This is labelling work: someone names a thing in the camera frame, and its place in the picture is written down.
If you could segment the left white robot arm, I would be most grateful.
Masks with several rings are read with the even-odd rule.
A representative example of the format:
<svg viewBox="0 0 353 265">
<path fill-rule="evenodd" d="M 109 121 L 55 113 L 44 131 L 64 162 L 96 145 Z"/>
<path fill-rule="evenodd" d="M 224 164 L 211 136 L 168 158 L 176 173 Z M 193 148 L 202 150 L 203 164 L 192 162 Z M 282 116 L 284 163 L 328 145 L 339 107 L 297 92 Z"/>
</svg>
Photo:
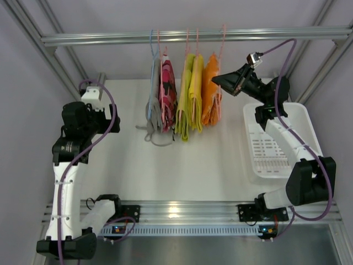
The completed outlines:
<svg viewBox="0 0 353 265">
<path fill-rule="evenodd" d="M 119 133 L 120 118 L 115 104 L 109 105 L 111 119 L 104 109 L 90 103 L 72 102 L 62 109 L 63 125 L 52 147 L 55 192 L 49 228 L 36 244 L 37 253 L 58 259 L 88 260 L 94 257 L 103 226 L 122 214 L 117 194 L 99 195 L 93 209 L 81 218 L 81 188 L 88 168 L 93 137 Z"/>
</svg>

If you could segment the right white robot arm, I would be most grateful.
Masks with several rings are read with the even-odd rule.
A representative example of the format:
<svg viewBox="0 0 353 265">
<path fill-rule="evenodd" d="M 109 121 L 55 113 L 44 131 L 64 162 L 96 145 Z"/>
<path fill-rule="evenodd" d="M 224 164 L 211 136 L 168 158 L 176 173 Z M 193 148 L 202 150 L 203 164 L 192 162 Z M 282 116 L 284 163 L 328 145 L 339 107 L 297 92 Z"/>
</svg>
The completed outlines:
<svg viewBox="0 0 353 265">
<path fill-rule="evenodd" d="M 329 212 L 334 195 L 336 162 L 315 152 L 287 123 L 288 114 L 284 102 L 288 99 L 289 80 L 278 76 L 264 84 L 254 72 L 253 66 L 244 64 L 239 70 L 212 77 L 211 81 L 225 92 L 237 96 L 243 92 L 261 102 L 255 108 L 255 120 L 270 135 L 286 155 L 291 174 L 284 187 L 258 195 L 255 200 L 260 212 L 279 208 L 327 202 L 322 214 L 305 221 L 318 221 Z"/>
</svg>

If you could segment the pink hanger of orange trousers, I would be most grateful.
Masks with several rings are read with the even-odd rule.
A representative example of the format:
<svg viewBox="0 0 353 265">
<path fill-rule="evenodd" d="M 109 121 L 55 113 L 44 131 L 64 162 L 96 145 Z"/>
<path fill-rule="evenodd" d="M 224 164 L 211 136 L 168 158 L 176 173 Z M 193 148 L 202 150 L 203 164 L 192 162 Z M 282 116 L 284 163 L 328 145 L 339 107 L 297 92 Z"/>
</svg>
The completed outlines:
<svg viewBox="0 0 353 265">
<path fill-rule="evenodd" d="M 222 25 L 222 43 L 220 47 L 220 51 L 218 53 L 218 58 L 217 58 L 217 74 L 219 75 L 221 73 L 221 65 L 222 65 L 222 54 L 223 54 L 223 49 L 224 49 L 224 42 L 225 42 L 225 37 L 226 37 L 226 25 Z M 216 95 L 216 114 L 217 114 L 217 121 L 221 120 L 222 116 L 222 110 L 221 110 L 221 87 L 218 85 L 217 88 L 217 95 Z"/>
</svg>

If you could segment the orange trousers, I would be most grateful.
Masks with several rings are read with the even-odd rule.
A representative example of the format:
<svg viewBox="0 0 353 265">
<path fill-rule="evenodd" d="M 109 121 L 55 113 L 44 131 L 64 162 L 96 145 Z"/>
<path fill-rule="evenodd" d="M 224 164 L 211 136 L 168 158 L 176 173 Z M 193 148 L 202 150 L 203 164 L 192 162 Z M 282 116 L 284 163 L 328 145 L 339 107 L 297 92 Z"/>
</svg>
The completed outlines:
<svg viewBox="0 0 353 265">
<path fill-rule="evenodd" d="M 222 116 L 220 87 L 212 82 L 212 78 L 219 74 L 219 63 L 215 53 L 208 60 L 202 72 L 202 114 L 201 123 L 205 126 L 215 126 Z"/>
</svg>

